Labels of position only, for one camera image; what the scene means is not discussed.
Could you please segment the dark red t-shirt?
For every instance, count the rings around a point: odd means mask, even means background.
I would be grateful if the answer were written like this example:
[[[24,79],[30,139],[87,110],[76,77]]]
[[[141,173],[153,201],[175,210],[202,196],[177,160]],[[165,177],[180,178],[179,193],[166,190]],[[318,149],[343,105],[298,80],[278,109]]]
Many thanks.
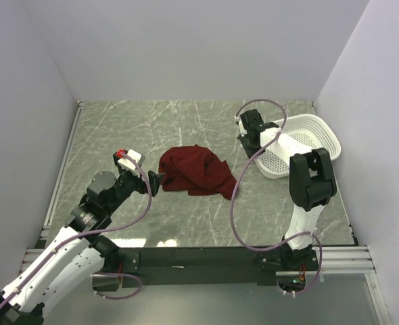
[[[190,196],[220,194],[230,200],[236,184],[228,163],[199,145],[167,150],[160,158],[158,171],[164,174],[163,190],[186,191]]]

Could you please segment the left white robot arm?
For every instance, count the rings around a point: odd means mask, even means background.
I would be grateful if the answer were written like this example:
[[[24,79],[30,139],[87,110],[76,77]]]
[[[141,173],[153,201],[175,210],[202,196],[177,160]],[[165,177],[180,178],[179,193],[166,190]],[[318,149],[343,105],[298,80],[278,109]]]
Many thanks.
[[[79,205],[51,244],[14,281],[0,290],[0,324],[42,324],[45,314],[84,278],[110,272],[122,262],[105,237],[112,214],[133,192],[153,198],[163,179],[129,170],[96,174]]]

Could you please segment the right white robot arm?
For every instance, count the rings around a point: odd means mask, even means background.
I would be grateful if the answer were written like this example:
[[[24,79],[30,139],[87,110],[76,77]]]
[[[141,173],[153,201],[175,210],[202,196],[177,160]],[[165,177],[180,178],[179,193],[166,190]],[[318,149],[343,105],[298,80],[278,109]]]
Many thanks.
[[[330,127],[313,114],[264,122],[259,111],[236,117],[238,139],[263,176],[289,178],[294,203],[285,244],[274,249],[278,263],[295,270],[312,256],[312,233],[325,206],[337,193],[332,161],[341,146]]]

